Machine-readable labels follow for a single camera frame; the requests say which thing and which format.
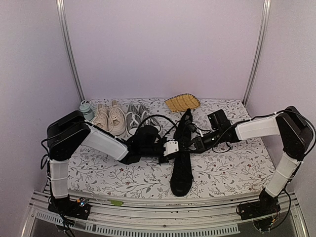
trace gray sneaker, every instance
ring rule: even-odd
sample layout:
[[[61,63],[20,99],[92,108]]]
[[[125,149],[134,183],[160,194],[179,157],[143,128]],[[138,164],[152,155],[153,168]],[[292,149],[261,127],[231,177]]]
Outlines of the gray sneaker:
[[[145,118],[147,118],[148,116],[151,115],[149,110],[142,103],[139,103],[138,113],[140,115],[141,121],[143,121]],[[150,118],[150,119],[146,120],[144,125],[154,126],[155,128],[158,129],[159,132],[161,130],[161,127],[160,127],[159,123],[157,122],[157,120],[155,118]]]
[[[130,135],[135,134],[140,124],[140,121],[141,121],[141,118],[138,114],[136,106],[130,103],[128,106],[127,114],[126,114],[127,131]]]

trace bottle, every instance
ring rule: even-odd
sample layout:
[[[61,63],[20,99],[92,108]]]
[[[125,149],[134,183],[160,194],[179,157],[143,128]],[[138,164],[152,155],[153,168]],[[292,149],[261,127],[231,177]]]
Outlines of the bottle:
[[[94,112],[91,108],[91,105],[88,101],[83,100],[79,106],[80,111],[83,113],[83,116],[86,120],[92,121],[94,118]]]

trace yellow woven basket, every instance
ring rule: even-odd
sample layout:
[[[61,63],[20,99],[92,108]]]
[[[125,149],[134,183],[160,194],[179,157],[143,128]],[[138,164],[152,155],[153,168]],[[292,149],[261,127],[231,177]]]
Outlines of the yellow woven basket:
[[[165,101],[171,112],[181,112],[187,109],[196,109],[200,107],[200,101],[191,94],[182,94],[172,97]]]

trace black shoe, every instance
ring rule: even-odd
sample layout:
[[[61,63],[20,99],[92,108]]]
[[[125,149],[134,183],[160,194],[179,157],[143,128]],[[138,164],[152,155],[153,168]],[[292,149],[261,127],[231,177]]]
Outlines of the black shoe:
[[[177,130],[174,133],[173,138],[176,141],[189,144],[192,134],[189,130],[189,124],[192,123],[192,121],[193,117],[191,110],[187,109],[181,117]],[[175,161],[170,180],[170,187],[175,196],[183,197],[190,191],[193,182],[190,154],[179,153],[174,154],[174,156]]]

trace floral pattern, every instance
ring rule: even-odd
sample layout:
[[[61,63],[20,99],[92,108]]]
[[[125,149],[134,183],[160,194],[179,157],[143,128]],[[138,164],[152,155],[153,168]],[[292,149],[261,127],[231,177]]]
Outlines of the floral pattern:
[[[130,102],[143,103],[152,114],[161,114],[179,121],[183,113],[171,113],[164,99],[118,99],[127,112]],[[210,129],[207,115],[223,109],[233,121],[249,118],[239,100],[201,99],[201,107],[192,111],[194,123]],[[110,105],[111,100],[91,100],[95,109],[99,103]],[[161,134],[172,125],[157,118],[162,126]],[[191,154],[194,182],[184,198],[222,197],[256,192],[270,180],[274,165],[261,138],[249,139],[214,148],[203,154]],[[106,154],[86,146],[80,146],[69,161],[68,185],[71,190],[129,198],[178,198],[170,189],[173,161],[158,164],[154,158],[142,158],[139,163],[124,165]]]

